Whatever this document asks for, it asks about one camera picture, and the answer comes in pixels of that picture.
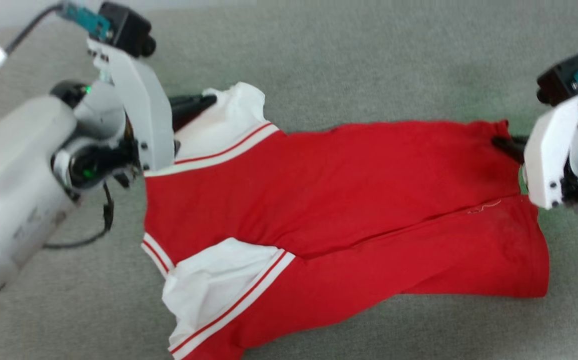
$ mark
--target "red and white shirt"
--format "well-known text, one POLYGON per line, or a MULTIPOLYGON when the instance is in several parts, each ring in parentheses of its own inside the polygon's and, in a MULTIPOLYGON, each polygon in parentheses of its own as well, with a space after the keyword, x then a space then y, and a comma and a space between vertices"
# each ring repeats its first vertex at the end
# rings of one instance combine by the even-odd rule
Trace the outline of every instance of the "red and white shirt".
POLYGON ((235 360, 396 294, 540 297, 549 255, 505 121, 285 134, 239 83, 145 174, 142 247, 166 276, 175 359, 235 360))

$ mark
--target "red fabric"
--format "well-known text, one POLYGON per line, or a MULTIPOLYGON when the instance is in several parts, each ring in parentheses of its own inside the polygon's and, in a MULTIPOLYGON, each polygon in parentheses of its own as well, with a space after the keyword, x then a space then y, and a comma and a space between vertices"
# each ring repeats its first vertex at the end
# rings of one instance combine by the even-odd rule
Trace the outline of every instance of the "red fabric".
POLYGON ((406 121, 276 132, 228 162, 147 178, 145 228, 174 264, 228 237, 297 257, 187 358, 237 359, 405 292, 544 296, 537 210, 520 195, 517 164, 491 145, 506 128, 406 121))

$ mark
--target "cable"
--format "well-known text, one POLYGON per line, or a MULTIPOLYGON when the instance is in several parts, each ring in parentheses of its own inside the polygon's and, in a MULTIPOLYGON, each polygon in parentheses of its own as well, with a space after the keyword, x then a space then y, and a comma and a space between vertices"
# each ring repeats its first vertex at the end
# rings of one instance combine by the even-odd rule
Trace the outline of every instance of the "cable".
POLYGON ((42 10, 29 24, 20 31, 20 33, 11 41, 11 43, 5 48, 5 54, 7 56, 11 55, 14 50, 22 43, 24 39, 31 33, 31 31, 42 21, 43 18, 46 18, 49 14, 52 14, 56 11, 62 10, 62 3, 58 3, 52 6, 47 7, 46 9, 42 10))
POLYGON ((104 194, 106 194, 106 204, 103 207, 104 228, 102 229, 102 231, 100 231, 96 235, 93 235, 93 237, 90 237, 89 239, 78 241, 75 243, 44 244, 42 247, 44 249, 47 249, 47 250, 65 250, 65 249, 69 249, 69 248, 70 249, 80 248, 80 247, 85 246, 85 245, 87 246, 88 244, 90 244, 90 243, 94 242, 95 240, 98 240, 101 237, 103 237, 104 235, 106 235, 106 233, 108 233, 108 231, 111 230, 111 225, 113 225, 114 203, 113 203, 113 199, 111 198, 111 193, 109 192, 109 187, 106 186, 106 182, 104 183, 103 188, 104 188, 104 194))

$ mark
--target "white stripe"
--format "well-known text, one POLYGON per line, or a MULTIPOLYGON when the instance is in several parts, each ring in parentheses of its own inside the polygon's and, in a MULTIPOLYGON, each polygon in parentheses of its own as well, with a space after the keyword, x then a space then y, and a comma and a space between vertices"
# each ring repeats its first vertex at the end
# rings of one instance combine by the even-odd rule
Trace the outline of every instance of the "white stripe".
MULTIPOLYGON (((198 345, 202 344, 204 340, 207 340, 211 335, 217 333, 220 329, 224 328, 229 322, 231 322, 238 315, 243 313, 244 310, 246 310, 249 306, 251 306, 255 302, 255 300, 258 297, 260 297, 260 295, 264 292, 264 290, 266 290, 273 283, 273 281, 275 281, 276 278, 278 278, 280 273, 282 273, 282 271, 284 271, 284 269, 286 269, 286 267, 289 266, 291 261, 295 258, 295 255, 284 250, 278 251, 278 253, 275 256, 273 256, 273 258, 269 261, 269 265, 266 266, 262 271, 260 271, 260 274, 258 274, 258 276, 256 276, 255 279, 251 282, 251 285, 249 285, 246 289, 244 289, 239 296, 236 296, 235 300, 229 303, 227 306, 225 306, 224 309, 225 311, 231 309, 231 307, 234 306, 235 303, 237 303, 244 296, 244 294, 246 294, 249 290, 251 290, 251 288, 260 280, 260 278, 262 278, 262 276, 264 276, 264 274, 269 270, 269 268, 271 268, 273 264, 275 264, 275 262, 284 253, 286 253, 286 255, 282 258, 282 260, 280 260, 280 262, 278 262, 278 264, 275 265, 273 270, 269 272, 266 278, 264 278, 264 280, 262 280, 260 284, 253 291, 251 291, 251 293, 248 294, 248 296, 241 303, 239 303, 238 306, 236 306, 220 321, 214 323, 211 327, 207 328, 199 335, 196 335, 196 337, 194 337, 191 341, 187 342, 187 344, 185 344, 178 351, 173 353, 173 357, 175 358, 175 360, 181 360, 182 358, 190 354, 191 351, 197 348, 198 345)), ((224 315, 224 312, 218 313, 216 316, 212 317, 210 321, 207 321, 207 324, 208 323, 210 324, 211 322, 215 321, 222 315, 224 315)), ((186 339, 188 338, 189 337, 187 336, 186 338, 177 342, 177 344, 170 346, 168 350, 173 351, 176 347, 178 347, 180 344, 182 344, 182 342, 186 341, 186 339)))
POLYGON ((212 158, 209 157, 207 159, 198 160, 196 162, 195 161, 189 161, 186 163, 183 162, 182 164, 174 164, 173 166, 170 166, 168 168, 164 168, 164 169, 159 170, 159 171, 146 171, 144 173, 144 177, 150 178, 153 176, 171 175, 171 174, 181 173, 182 171, 184 172, 184 171, 189 171, 189 170, 195 170, 198 168, 202 169, 205 167, 216 166, 217 164, 227 162, 227 161, 233 159, 234 157, 237 157, 238 155, 242 155, 245 151, 250 150, 250 148, 255 146, 257 143, 263 141, 264 139, 269 137, 269 135, 273 134, 274 132, 277 132, 278 130, 279 129, 277 126, 268 125, 264 129, 255 133, 255 135, 251 136, 246 141, 244 141, 243 143, 238 145, 236 148, 232 148, 232 150, 225 152, 222 155, 214 156, 212 158))
POLYGON ((147 255, 149 255, 151 260, 153 260, 153 262, 156 264, 156 266, 158 267, 158 270, 162 274, 163 278, 166 278, 167 277, 167 270, 162 267, 162 264, 160 263, 160 260, 158 260, 158 257, 144 243, 141 243, 140 247, 142 248, 142 250, 145 251, 145 253, 147 253, 147 255))
POLYGON ((145 232, 144 233, 144 241, 147 244, 149 244, 153 248, 153 250, 158 254, 158 256, 160 257, 160 259, 162 259, 162 261, 164 262, 167 269, 173 269, 174 268, 173 262, 171 262, 171 259, 169 259, 167 253, 165 253, 165 251, 162 250, 162 248, 160 247, 158 242, 153 238, 153 236, 151 236, 145 232))

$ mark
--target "red stripe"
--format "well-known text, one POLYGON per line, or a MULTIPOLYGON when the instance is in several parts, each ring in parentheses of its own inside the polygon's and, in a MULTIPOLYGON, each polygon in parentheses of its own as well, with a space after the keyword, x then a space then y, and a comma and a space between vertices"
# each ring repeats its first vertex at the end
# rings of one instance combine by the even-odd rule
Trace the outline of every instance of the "red stripe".
POLYGON ((284 256, 287 254, 287 251, 284 251, 282 253, 282 255, 280 255, 280 257, 278 257, 278 260, 276 260, 273 265, 271 265, 271 267, 264 273, 264 275, 262 275, 262 277, 260 278, 260 280, 258 280, 255 285, 253 285, 253 287, 251 287, 251 289, 249 289, 249 291, 247 291, 246 294, 244 294, 237 303, 234 303, 233 306, 231 306, 229 308, 229 310, 227 310, 225 313, 223 313, 220 317, 218 317, 218 319, 215 319, 214 321, 210 322, 207 326, 201 328, 200 330, 196 331, 193 335, 191 335, 189 338, 187 338, 186 340, 184 340, 182 342, 182 344, 179 344, 175 349, 173 349, 173 351, 171 351, 171 354, 175 353, 176 351, 180 350, 182 348, 182 346, 185 346, 186 344, 188 344, 188 342, 190 342, 191 340, 193 340, 193 338, 197 337, 198 335, 200 335, 202 332, 204 332, 205 330, 207 330, 208 328, 210 328, 211 326, 214 326, 216 324, 216 322, 224 319, 224 317, 226 317, 230 312, 232 312, 236 307, 238 307, 238 305, 240 305, 240 303, 242 303, 245 298, 247 298, 247 296, 249 296, 251 294, 251 292, 253 292, 258 285, 260 285, 260 283, 266 278, 267 275, 269 275, 269 273, 275 268, 276 265, 278 265, 278 263, 280 262, 280 260, 282 260, 282 258, 284 258, 284 256))
POLYGON ((247 135, 247 137, 245 137, 244 139, 242 139, 239 143, 237 143, 236 145, 228 148, 225 151, 219 152, 219 153, 215 153, 214 155, 207 155, 207 156, 203 156, 203 157, 196 157, 195 159, 186 159, 186 160, 180 160, 180 161, 176 161, 176 164, 184 164, 185 162, 197 162, 199 160, 204 160, 204 159, 210 159, 210 158, 215 158, 215 157, 219 157, 220 155, 223 155, 224 153, 227 153, 231 150, 234 150, 234 148, 237 148, 238 146, 242 145, 243 142, 247 141, 248 139, 250 139, 252 136, 254 136, 255 134, 257 134, 258 132, 260 132, 260 130, 266 128, 269 125, 273 125, 272 123, 267 123, 265 125, 262 125, 261 127, 257 128, 257 130, 255 130, 254 132, 251 132, 249 135, 247 135))
POLYGON ((151 252, 156 256, 156 258, 158 258, 159 262, 162 264, 162 267, 165 269, 165 271, 168 272, 169 268, 167 265, 165 265, 165 262, 163 262, 160 255, 158 255, 158 253, 151 247, 151 245, 149 245, 149 243, 147 243, 144 240, 142 240, 142 243, 145 244, 145 246, 147 246, 147 248, 149 248, 149 250, 151 250, 151 252))

